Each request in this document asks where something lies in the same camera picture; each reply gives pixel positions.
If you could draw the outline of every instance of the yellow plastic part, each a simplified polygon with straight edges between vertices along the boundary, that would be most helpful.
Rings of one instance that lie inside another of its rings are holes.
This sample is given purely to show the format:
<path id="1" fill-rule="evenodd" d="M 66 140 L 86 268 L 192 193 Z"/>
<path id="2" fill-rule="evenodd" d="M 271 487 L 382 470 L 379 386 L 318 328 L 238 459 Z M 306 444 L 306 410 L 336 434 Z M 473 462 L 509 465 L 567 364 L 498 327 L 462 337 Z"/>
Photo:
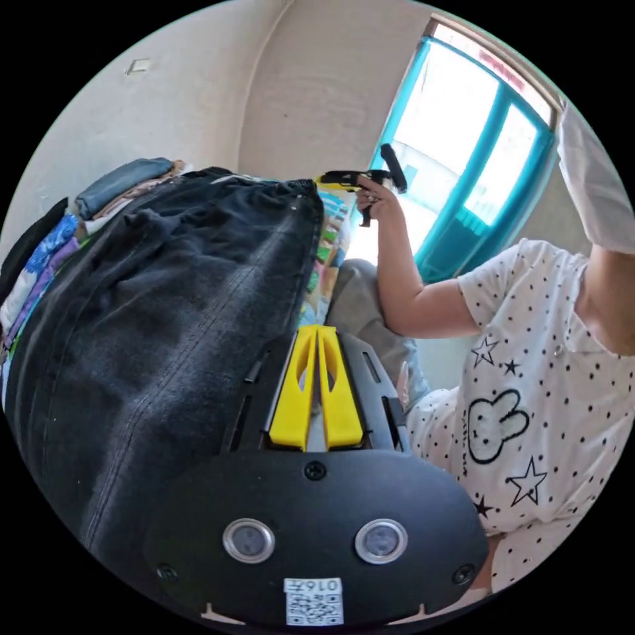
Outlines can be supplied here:
<path id="1" fill-rule="evenodd" d="M 316 185 L 321 187 L 323 190 L 337 190 L 337 191 L 345 191 L 345 192 L 357 192 L 361 190 L 358 185 L 341 185 L 339 183 L 322 183 L 321 178 L 316 179 Z"/>
<path id="2" fill-rule="evenodd" d="M 302 452 L 306 452 L 309 440 L 317 338 L 317 327 L 302 326 L 298 329 L 269 429 L 269 438 L 272 443 L 300 448 Z M 305 370 L 306 377 L 304 389 L 302 389 L 300 379 Z"/>
<path id="3" fill-rule="evenodd" d="M 317 350 L 326 449 L 358 445 L 363 436 L 362 424 L 335 328 L 319 328 Z M 329 374 L 333 380 L 332 388 Z"/>

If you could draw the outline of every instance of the star print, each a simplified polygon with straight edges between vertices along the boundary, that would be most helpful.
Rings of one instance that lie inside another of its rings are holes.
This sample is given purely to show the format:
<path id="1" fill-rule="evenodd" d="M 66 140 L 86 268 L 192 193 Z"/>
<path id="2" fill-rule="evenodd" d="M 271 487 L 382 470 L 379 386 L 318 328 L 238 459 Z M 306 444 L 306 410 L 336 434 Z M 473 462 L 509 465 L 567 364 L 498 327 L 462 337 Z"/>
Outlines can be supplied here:
<path id="1" fill-rule="evenodd" d="M 486 361 L 488 364 L 494 365 L 491 352 L 498 346 L 498 342 L 490 343 L 486 337 L 482 344 L 477 349 L 472 349 L 472 352 L 476 355 L 474 360 L 474 368 L 476 368 L 481 362 Z"/>
<path id="2" fill-rule="evenodd" d="M 473 504 L 474 504 L 474 507 L 476 508 L 476 511 L 479 513 L 479 515 L 484 516 L 486 519 L 487 519 L 487 512 L 490 509 L 494 509 L 493 507 L 488 507 L 485 504 L 485 496 L 481 498 L 478 504 L 477 503 L 473 503 Z"/>
<path id="3" fill-rule="evenodd" d="M 532 456 L 524 476 L 512 476 L 508 479 L 509 483 L 513 483 L 518 488 L 511 506 L 517 505 L 524 498 L 529 498 L 535 505 L 538 505 L 538 486 L 546 478 L 547 472 L 536 473 L 536 465 Z"/>
<path id="4" fill-rule="evenodd" d="M 514 374 L 514 376 L 516 376 L 516 369 L 520 366 L 520 364 L 517 364 L 514 360 L 512 360 L 509 364 L 505 362 L 505 366 L 507 367 L 505 374 L 507 374 L 508 372 L 511 372 Z"/>

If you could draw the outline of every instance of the stack of clothes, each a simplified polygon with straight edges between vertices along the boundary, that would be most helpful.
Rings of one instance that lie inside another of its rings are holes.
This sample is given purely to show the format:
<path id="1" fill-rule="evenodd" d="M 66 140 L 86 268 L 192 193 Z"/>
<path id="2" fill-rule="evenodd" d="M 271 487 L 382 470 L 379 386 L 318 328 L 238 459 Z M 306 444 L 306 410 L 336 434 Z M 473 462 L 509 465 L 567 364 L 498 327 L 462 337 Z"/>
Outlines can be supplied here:
<path id="1" fill-rule="evenodd" d="M 71 205 L 67 205 L 66 198 L 59 201 L 14 245 L 0 276 L 3 407 L 15 347 L 57 273 L 75 252 L 85 247 L 134 199 L 191 169 L 184 161 L 170 161 L 162 157 L 137 159 L 122 165 L 84 190 Z M 39 242 L 28 256 L 29 246 L 36 241 Z M 13 280 L 20 258 L 27 260 Z"/>

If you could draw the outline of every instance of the sticker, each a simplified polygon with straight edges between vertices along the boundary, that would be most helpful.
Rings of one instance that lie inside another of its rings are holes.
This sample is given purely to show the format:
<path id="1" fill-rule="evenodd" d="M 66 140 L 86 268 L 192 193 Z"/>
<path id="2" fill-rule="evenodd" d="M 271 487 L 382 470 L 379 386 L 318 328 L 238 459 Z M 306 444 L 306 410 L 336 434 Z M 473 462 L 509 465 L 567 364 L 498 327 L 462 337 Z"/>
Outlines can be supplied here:
<path id="1" fill-rule="evenodd" d="M 287 626 L 338 626 L 344 623 L 342 581 L 285 578 Z"/>

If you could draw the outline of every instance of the fingers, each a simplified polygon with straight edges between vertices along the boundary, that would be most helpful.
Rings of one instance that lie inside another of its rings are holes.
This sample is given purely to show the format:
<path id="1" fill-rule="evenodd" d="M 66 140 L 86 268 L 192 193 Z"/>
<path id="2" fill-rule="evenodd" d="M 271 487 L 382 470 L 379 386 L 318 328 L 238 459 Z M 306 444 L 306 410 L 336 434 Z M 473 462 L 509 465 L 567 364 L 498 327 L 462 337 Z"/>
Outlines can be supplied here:
<path id="1" fill-rule="evenodd" d="M 357 206 L 361 207 L 362 209 L 368 207 L 369 205 L 372 205 L 377 201 L 377 198 L 371 198 L 370 192 L 366 190 L 359 190 L 358 192 L 356 192 L 355 196 L 357 198 Z"/>
<path id="2" fill-rule="evenodd" d="M 363 187 L 372 194 L 375 194 L 378 198 L 386 198 L 388 195 L 392 194 L 392 192 L 387 190 L 383 185 L 379 185 L 379 183 L 375 183 L 366 177 L 357 177 L 357 185 L 359 185 L 359 187 Z"/>

